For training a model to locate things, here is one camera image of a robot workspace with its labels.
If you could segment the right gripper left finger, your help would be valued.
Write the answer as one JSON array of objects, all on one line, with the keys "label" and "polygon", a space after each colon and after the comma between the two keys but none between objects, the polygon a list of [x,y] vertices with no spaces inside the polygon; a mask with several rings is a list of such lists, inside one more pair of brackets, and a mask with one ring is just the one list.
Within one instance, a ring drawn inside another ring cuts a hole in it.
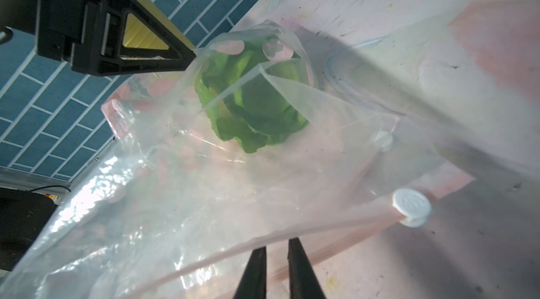
[{"label": "right gripper left finger", "polygon": [[267,297],[267,250],[254,250],[247,262],[233,299],[265,299]]}]

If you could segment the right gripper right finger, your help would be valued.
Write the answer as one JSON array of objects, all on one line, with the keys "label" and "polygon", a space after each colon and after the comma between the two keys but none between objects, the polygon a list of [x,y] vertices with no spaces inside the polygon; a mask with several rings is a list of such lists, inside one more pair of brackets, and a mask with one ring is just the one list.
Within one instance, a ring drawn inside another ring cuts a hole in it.
[{"label": "right gripper right finger", "polygon": [[299,238],[288,241],[290,299],[326,299]]}]

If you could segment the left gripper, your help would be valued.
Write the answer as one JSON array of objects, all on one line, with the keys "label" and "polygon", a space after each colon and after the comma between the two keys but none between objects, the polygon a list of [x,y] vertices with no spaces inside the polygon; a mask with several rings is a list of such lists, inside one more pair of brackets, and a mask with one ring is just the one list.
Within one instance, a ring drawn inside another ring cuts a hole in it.
[{"label": "left gripper", "polygon": [[137,0],[38,0],[36,53],[100,77],[183,71],[195,59]]}]

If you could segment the zip-top bag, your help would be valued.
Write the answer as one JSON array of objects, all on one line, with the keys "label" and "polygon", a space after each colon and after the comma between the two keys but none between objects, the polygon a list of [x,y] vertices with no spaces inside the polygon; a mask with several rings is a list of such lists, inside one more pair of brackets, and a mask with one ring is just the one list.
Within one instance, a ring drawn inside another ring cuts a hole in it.
[{"label": "zip-top bag", "polygon": [[539,176],[539,0],[347,3],[355,34],[324,65],[337,89]]},{"label": "zip-top bag", "polygon": [[[251,70],[308,121],[247,154],[222,141],[195,92],[214,46],[275,37],[306,63],[309,84]],[[395,224],[424,224],[431,204],[472,177],[409,119],[323,91],[297,36],[266,21],[224,33],[183,72],[126,80],[102,111],[117,140],[52,215],[1,285],[3,298],[226,298],[265,247],[287,275],[287,241],[313,262]]]}]

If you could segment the chinese cabbage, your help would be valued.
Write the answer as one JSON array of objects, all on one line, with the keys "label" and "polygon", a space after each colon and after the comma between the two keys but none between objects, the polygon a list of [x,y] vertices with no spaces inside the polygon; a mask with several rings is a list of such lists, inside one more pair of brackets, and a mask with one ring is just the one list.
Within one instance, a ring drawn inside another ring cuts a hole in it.
[{"label": "chinese cabbage", "polygon": [[308,124],[307,119],[257,73],[268,62],[267,75],[309,84],[306,63],[281,40],[234,40],[214,46],[195,80],[195,92],[212,129],[222,141],[236,140],[247,154],[284,143]]}]

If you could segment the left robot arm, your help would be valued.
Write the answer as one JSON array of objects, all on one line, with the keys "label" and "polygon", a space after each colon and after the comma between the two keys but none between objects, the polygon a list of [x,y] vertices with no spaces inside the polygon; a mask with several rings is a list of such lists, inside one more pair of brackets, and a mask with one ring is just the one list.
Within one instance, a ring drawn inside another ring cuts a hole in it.
[{"label": "left robot arm", "polygon": [[[163,50],[123,43],[133,16],[166,44]],[[37,55],[98,77],[183,71],[195,53],[136,0],[1,0],[1,43],[13,31],[35,36]]]}]

